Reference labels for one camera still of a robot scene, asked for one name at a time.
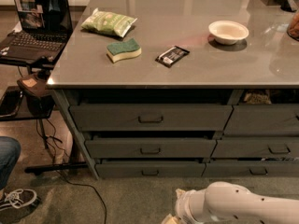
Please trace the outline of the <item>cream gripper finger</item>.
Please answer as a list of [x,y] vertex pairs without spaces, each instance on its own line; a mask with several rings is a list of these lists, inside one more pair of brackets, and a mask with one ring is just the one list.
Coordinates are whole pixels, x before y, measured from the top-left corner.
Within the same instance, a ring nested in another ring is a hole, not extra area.
[[161,224],[180,224],[177,217],[173,217],[171,214],[167,215]]

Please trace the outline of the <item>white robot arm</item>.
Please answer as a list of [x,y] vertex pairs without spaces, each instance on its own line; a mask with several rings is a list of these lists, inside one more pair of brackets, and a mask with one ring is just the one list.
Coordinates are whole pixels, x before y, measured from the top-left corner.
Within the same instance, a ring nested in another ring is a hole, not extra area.
[[298,224],[299,201],[262,196],[228,182],[214,182],[206,189],[177,189],[175,214],[161,224],[207,224],[254,220],[259,224]]

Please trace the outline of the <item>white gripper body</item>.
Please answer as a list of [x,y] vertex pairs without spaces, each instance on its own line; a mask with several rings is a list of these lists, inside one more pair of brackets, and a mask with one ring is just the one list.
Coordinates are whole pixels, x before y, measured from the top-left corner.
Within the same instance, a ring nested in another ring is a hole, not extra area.
[[175,204],[175,213],[179,224],[195,224],[190,209],[190,198],[194,194],[194,190],[177,189],[177,201]]

